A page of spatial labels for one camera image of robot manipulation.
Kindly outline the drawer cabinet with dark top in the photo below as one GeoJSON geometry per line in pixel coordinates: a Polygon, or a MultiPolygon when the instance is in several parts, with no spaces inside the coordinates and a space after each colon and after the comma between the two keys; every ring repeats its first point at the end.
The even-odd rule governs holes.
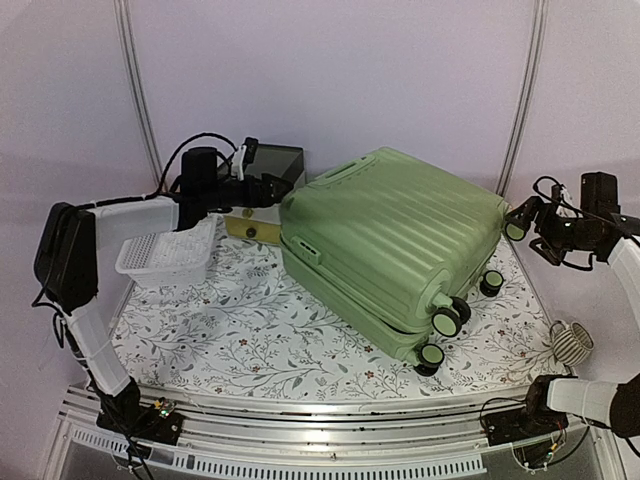
{"type": "Polygon", "coordinates": [[[227,233],[277,244],[281,232],[279,204],[286,194],[306,181],[304,150],[246,138],[232,157],[231,173],[238,180],[253,181],[257,198],[250,201],[250,206],[234,207],[225,215],[227,233]]]}

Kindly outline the white plastic mesh basket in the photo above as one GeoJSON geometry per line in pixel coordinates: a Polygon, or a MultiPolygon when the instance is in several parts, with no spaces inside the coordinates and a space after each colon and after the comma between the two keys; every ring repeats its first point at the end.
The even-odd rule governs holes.
{"type": "Polygon", "coordinates": [[[206,279],[217,215],[181,232],[154,233],[126,240],[115,270],[142,288],[189,286],[206,279]]]}

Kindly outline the green hard-shell suitcase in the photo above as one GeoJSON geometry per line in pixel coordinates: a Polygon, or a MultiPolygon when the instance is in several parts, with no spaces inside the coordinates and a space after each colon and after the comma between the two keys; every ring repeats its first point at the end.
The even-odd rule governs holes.
{"type": "Polygon", "coordinates": [[[337,167],[280,204],[286,272],[389,357],[434,375],[471,316],[510,207],[390,147],[337,167]]]}

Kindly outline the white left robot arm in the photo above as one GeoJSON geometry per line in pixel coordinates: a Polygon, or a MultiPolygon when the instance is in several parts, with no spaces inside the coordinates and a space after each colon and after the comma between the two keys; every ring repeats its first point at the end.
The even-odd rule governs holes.
{"type": "Polygon", "coordinates": [[[31,305],[53,310],[59,343],[70,347],[99,399],[97,426],[122,434],[129,444],[141,439],[176,445],[185,417],[166,398],[142,405],[139,386],[119,359],[101,316],[100,249],[148,234],[187,231],[210,213],[272,207],[295,185],[285,176],[245,172],[262,148],[255,138],[233,146],[229,155],[193,142],[188,138],[172,154],[181,167],[170,187],[79,205],[54,204],[35,254],[33,270],[41,289],[31,305]]]}

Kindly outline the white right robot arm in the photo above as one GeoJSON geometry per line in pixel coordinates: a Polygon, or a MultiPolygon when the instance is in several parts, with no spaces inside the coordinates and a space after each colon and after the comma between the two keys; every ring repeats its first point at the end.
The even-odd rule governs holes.
{"type": "MultiPolygon", "coordinates": [[[[530,248],[553,266],[570,267],[566,256],[581,251],[590,272],[600,262],[611,268],[631,308],[639,310],[639,220],[625,215],[618,203],[617,178],[605,172],[582,174],[580,204],[574,206],[566,187],[553,181],[545,194],[537,184],[533,196],[509,212],[503,232],[515,242],[536,233],[530,248]]],[[[575,375],[540,375],[523,399],[508,410],[479,414],[490,445],[520,443],[512,452],[517,464],[530,473],[561,463],[568,418],[575,416],[587,429],[610,431],[625,442],[639,434],[639,379],[615,383],[584,380],[575,375]]]]}

